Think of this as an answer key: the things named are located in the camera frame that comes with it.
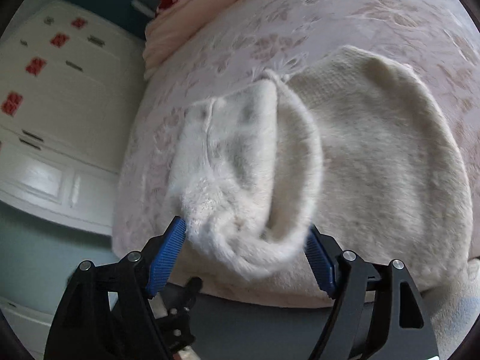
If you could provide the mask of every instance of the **floral pattern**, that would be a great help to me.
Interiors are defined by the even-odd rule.
[[[148,85],[121,172],[114,251],[123,256],[139,250],[162,230],[156,215],[184,109],[250,83],[264,68],[295,73],[345,44],[408,64],[428,85],[466,164],[474,203],[472,253],[480,255],[480,34],[458,0],[239,0],[225,10],[165,61]],[[315,305],[302,294],[285,293],[273,279],[270,288],[276,296],[265,295],[269,304]],[[216,294],[258,303],[265,298],[248,288],[225,291]]]

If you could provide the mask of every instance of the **fuzzy white fabric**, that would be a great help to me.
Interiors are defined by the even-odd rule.
[[[189,241],[245,279],[270,276],[298,255],[322,156],[318,129],[294,93],[264,79],[198,102],[177,150],[161,218],[180,209]]]
[[[469,261],[451,283],[427,291],[423,300],[440,360],[447,360],[480,315],[480,261]]]
[[[420,290],[461,271],[472,230],[464,164],[434,98],[411,68],[353,47],[286,83],[267,71],[193,105],[158,227],[173,215],[189,240],[174,283],[198,275],[213,295],[226,285],[262,304],[318,300],[306,307],[329,304],[302,251],[310,222],[366,261],[403,260]]]

